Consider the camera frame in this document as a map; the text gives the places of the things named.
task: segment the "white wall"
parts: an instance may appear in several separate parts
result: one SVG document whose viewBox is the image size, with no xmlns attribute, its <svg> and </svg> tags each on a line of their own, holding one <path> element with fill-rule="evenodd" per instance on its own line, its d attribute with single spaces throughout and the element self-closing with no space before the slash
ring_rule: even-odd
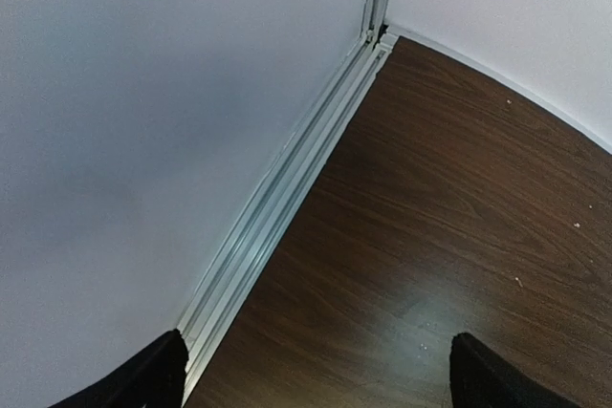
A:
<svg viewBox="0 0 612 408">
<path fill-rule="evenodd" d="M 176 325 L 364 0 L 0 0 L 0 406 Z"/>
<path fill-rule="evenodd" d="M 390 0 L 386 19 L 540 96 L 612 151 L 612 0 Z"/>
</svg>

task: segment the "wooden floor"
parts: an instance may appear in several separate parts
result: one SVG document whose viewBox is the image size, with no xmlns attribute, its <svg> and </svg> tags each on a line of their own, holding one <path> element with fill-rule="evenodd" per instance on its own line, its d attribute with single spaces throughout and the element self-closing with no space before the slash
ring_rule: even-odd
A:
<svg viewBox="0 0 612 408">
<path fill-rule="evenodd" d="M 401 40 L 187 407 L 437 407 L 470 331 L 612 406 L 612 157 Z"/>
</svg>

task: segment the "white baseboard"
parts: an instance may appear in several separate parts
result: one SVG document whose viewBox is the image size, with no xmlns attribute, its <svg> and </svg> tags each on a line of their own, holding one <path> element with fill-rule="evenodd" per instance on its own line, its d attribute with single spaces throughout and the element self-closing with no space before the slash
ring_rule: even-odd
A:
<svg viewBox="0 0 612 408">
<path fill-rule="evenodd" d="M 185 401 L 315 178 L 357 111 L 397 37 L 365 37 L 349 54 L 253 194 L 187 306 L 178 329 L 189 362 Z"/>
<path fill-rule="evenodd" d="M 602 149 L 606 150 L 608 153 L 612 153 L 612 144 L 610 144 L 606 140 L 602 139 L 600 136 L 598 136 L 593 131 L 588 129 L 586 126 L 584 126 L 582 123 L 577 121 L 575 118 L 570 117 L 568 114 L 566 114 L 561 109 L 559 109 L 556 105 L 554 105 L 551 102 L 545 100 L 544 98 L 538 96 L 537 94 L 535 94 L 532 91 L 528 90 L 527 88 L 519 85 L 518 83 L 516 83 L 516 82 L 506 78 L 505 76 L 499 74 L 498 72 L 494 71 L 493 69 L 489 68 L 488 66 L 485 66 L 484 64 L 481 64 L 481 63 L 475 61 L 474 59 L 471 59 L 470 57 L 465 56 L 464 54 L 456 52 L 456 51 L 454 51 L 454 50 L 452 50 L 452 49 L 450 49 L 450 48 L 448 48 L 448 47 L 446 47 L 446 46 L 444 46 L 444 45 L 442 45 L 442 44 L 440 44 L 438 42 L 430 40 L 430 39 L 428 39 L 428 38 L 426 38 L 426 37 L 424 37 L 424 36 L 422 36 L 422 35 L 420 35 L 420 34 L 418 34 L 416 32 L 409 31 L 409 30 L 401 28 L 399 26 L 389 25 L 389 27 L 387 29 L 387 33 L 389 33 L 391 35 L 394 35 L 396 37 L 397 36 L 405 37 L 405 38 L 413 40 L 413 41 L 415 41 L 417 43 L 420 43 L 421 45 L 425 45 L 426 47 L 430 48 L 431 50 L 435 50 L 436 52 L 439 52 L 441 54 L 445 54 L 446 56 L 451 57 L 454 60 L 459 61 L 462 64 L 465 64 L 466 66 L 472 67 L 473 69 L 475 69 L 476 71 L 480 72 L 481 74 L 489 76 L 493 80 L 498 81 L 502 85 L 507 86 L 511 90 L 519 93 L 520 95 L 526 97 L 530 101 L 536 103 L 537 105 L 539 105 L 540 107 L 542 107 L 546 111 L 548 111 L 551 114 L 553 114 L 555 117 L 562 119 L 567 124 L 572 126 L 574 129 L 576 129 L 577 131 L 583 133 L 587 138 L 592 140 L 594 143 L 596 143 Z"/>
</svg>

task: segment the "dark wood laminate floor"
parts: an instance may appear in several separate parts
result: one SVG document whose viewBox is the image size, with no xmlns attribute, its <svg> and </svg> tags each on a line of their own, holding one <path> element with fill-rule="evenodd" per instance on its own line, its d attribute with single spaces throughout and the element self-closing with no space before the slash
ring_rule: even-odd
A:
<svg viewBox="0 0 612 408">
<path fill-rule="evenodd" d="M 451 338 L 612 406 L 612 158 L 401 40 L 188 408 L 450 406 Z"/>
</svg>

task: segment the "black object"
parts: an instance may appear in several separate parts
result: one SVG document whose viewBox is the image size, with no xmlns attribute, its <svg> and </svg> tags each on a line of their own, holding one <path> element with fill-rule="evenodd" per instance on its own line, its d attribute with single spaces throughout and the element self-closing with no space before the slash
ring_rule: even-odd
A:
<svg viewBox="0 0 612 408">
<path fill-rule="evenodd" d="M 179 331 L 164 333 L 107 377 L 50 408 L 180 408 L 187 361 Z"/>
<path fill-rule="evenodd" d="M 454 408 L 579 408 L 540 386 L 469 333 L 452 340 Z"/>
</svg>

